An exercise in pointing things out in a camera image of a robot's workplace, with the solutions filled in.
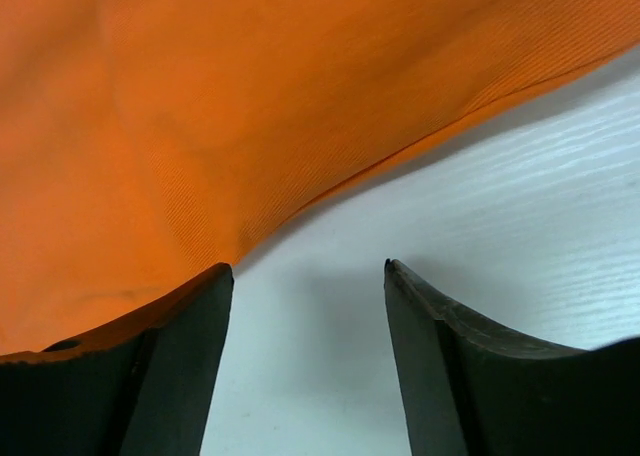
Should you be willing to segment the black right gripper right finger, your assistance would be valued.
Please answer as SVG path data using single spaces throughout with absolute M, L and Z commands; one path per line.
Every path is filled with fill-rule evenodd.
M 555 344 L 442 294 L 397 260 L 384 273 L 413 454 L 638 453 L 637 339 Z

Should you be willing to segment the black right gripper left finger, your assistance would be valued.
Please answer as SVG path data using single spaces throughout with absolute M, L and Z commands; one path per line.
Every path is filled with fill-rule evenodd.
M 2 356 L 2 454 L 199 454 L 233 285 L 217 264 L 102 326 Z

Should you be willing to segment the orange trousers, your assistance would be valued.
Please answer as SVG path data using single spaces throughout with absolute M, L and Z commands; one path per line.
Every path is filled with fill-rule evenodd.
M 639 0 L 1 0 L 1 350 L 128 313 L 639 42 Z

